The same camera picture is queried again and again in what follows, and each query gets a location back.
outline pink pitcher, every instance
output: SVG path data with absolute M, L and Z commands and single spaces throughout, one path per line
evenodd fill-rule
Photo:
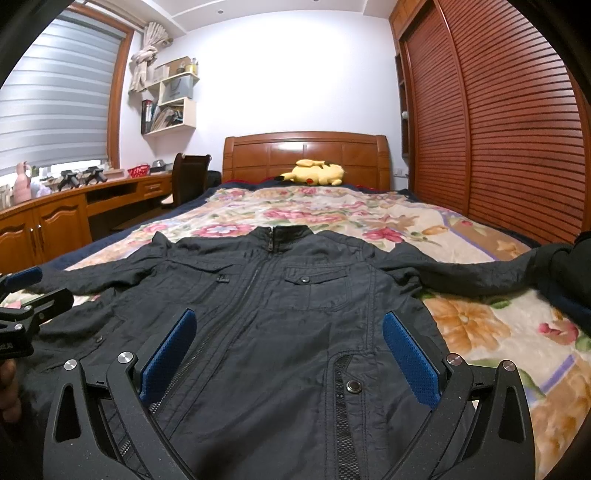
M 25 173 L 27 169 L 31 171 L 31 167 L 27 165 L 27 162 L 21 162 L 17 165 L 18 176 L 12 188 L 15 205 L 31 200 L 31 177 Z

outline human hand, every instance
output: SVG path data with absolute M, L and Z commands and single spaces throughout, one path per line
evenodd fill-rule
M 21 418 L 17 363 L 14 360 L 0 362 L 0 413 L 7 423 L 16 423 Z

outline white wall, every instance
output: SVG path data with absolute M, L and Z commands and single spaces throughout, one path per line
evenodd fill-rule
M 131 168 L 142 163 L 151 165 L 156 159 L 154 144 L 144 140 L 141 135 L 142 100 L 152 98 L 149 93 L 129 92 L 132 69 L 131 56 L 142 47 L 142 35 L 134 32 L 129 49 L 129 57 L 123 79 L 123 94 L 121 97 L 121 117 L 119 123 L 119 165 L 121 168 Z
M 401 124 L 394 44 L 388 21 L 353 12 L 297 11 L 253 15 L 199 28 L 160 52 L 157 63 L 197 57 L 197 129 L 141 141 L 156 157 L 211 154 L 222 169 L 226 137 L 325 130 L 386 135 L 393 168 L 401 158 Z M 122 142 L 125 162 L 137 132 Z M 406 186 L 395 179 L 396 189 Z

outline stuffed toy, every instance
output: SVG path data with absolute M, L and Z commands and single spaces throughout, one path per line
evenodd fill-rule
M 308 185 L 340 185 L 343 183 L 343 167 L 335 163 L 316 160 L 299 160 L 294 169 L 279 177 Z

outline floral pattern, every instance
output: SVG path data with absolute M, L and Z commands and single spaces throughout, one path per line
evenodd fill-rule
M 219 189 L 205 205 L 140 226 L 127 238 L 71 268 L 125 258 L 162 232 L 187 236 L 244 235 L 256 226 L 308 225 L 361 238 L 386 251 L 410 242 L 438 261 L 511 260 L 528 247 L 452 210 L 409 202 L 396 192 L 363 194 L 341 187 L 290 186 Z M 6 303 L 34 295 L 16 293 Z M 76 297 L 76 304 L 94 297 Z M 464 299 L 424 291 L 451 351 L 476 365 L 505 358 L 519 369 L 534 425 L 538 479 L 556 464 L 591 407 L 591 339 L 533 290 L 512 296 Z

